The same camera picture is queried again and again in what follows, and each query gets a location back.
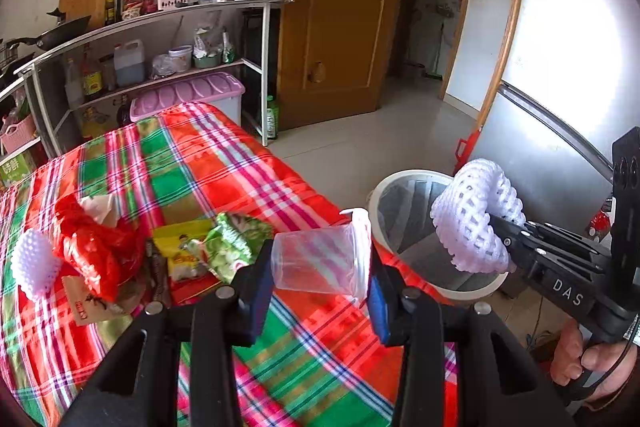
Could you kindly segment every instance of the trash can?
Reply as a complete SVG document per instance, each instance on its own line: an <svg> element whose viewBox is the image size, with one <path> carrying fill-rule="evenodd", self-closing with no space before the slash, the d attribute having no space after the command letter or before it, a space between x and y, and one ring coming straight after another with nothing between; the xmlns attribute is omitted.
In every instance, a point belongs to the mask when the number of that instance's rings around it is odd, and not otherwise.
<svg viewBox="0 0 640 427"><path fill-rule="evenodd" d="M386 177L369 200L371 232L382 247L395 253L442 296L471 304L498 289L507 274L461 272L451 263L429 213L452 179L421 169Z"/></svg>

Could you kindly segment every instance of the green box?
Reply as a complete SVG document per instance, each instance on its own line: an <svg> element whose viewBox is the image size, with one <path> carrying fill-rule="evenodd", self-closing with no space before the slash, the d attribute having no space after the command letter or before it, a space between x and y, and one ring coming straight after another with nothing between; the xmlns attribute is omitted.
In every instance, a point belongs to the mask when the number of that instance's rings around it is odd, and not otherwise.
<svg viewBox="0 0 640 427"><path fill-rule="evenodd" d="M2 179L2 184L5 187L10 187L28 176L31 176L31 173L35 169L36 164L28 151L18 154L14 158L11 158L9 161L0 165L0 178Z"/></svg>

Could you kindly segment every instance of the plaid tablecloth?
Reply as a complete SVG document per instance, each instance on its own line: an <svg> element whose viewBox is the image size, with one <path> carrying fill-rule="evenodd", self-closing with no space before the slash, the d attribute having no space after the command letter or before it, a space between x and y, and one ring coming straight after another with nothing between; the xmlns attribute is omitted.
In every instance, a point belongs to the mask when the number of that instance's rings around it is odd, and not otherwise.
<svg viewBox="0 0 640 427"><path fill-rule="evenodd" d="M131 320L77 327L60 278L35 304L15 283L10 258L20 233L47 233L55 201L70 193L117 194L120 214L146 231L223 210L258 217L277 231L344 220L209 105L173 107L50 161L0 200L0 375L27 413L46 426L57 425ZM399 265L391 254L381 255ZM432 292L407 267L399 268L408 283ZM455 358L446 351L446 425L453 426ZM242 416L248 426L388 425L401 357L401 348L380 345L366 316L347 299L278 291L258 342L236 349ZM188 425L188 345L181 358L178 423Z"/></svg>

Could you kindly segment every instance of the metal bolt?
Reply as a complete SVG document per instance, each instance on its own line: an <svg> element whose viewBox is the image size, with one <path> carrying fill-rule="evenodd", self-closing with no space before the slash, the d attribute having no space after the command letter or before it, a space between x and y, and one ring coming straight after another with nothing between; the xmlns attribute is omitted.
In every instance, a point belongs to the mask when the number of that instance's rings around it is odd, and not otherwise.
<svg viewBox="0 0 640 427"><path fill-rule="evenodd" d="M236 290L234 290L231 286L220 286L216 290L216 297L218 299L230 299L236 294Z"/></svg>
<svg viewBox="0 0 640 427"><path fill-rule="evenodd" d="M420 288L416 288L415 286L407 286L402 290L402 297L405 299L411 299L412 301L420 297Z"/></svg>
<svg viewBox="0 0 640 427"><path fill-rule="evenodd" d="M145 313L147 315L158 315L164 306L160 301L151 301L145 306Z"/></svg>
<svg viewBox="0 0 640 427"><path fill-rule="evenodd" d="M476 304L474 304L474 311L478 315L488 315L489 313L491 313L491 304L484 301L478 301L476 302Z"/></svg>

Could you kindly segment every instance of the refrigerator door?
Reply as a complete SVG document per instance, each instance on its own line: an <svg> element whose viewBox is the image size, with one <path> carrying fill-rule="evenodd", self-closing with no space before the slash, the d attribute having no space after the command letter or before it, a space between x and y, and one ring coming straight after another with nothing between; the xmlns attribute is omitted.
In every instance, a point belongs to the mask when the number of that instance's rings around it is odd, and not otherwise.
<svg viewBox="0 0 640 427"><path fill-rule="evenodd" d="M611 159L640 123L638 0L522 0L503 79Z"/></svg>
<svg viewBox="0 0 640 427"><path fill-rule="evenodd" d="M505 84L495 97L473 158L502 167L527 219L580 235L612 191L611 163L558 117Z"/></svg>

